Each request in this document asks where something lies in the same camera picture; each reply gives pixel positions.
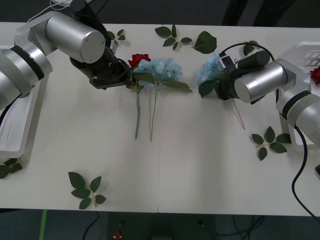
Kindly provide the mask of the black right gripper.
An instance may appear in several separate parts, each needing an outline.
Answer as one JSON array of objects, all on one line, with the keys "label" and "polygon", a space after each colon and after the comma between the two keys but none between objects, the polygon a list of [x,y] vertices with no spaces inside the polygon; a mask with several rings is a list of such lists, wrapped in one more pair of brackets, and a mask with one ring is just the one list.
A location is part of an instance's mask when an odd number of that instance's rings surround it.
[{"label": "black right gripper", "polygon": [[235,80],[236,77],[233,72],[226,71],[218,77],[214,87],[218,99],[226,101],[238,98],[235,90]]}]

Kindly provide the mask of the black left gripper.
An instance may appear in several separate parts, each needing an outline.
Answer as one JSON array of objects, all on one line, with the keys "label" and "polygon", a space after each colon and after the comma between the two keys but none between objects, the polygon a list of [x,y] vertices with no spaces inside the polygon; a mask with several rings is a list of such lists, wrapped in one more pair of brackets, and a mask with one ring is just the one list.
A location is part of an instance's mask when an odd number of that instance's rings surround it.
[{"label": "black left gripper", "polygon": [[98,74],[93,75],[89,82],[96,89],[106,90],[120,86],[135,87],[137,80],[130,67],[124,60],[117,58],[116,63],[111,66],[104,66]]}]

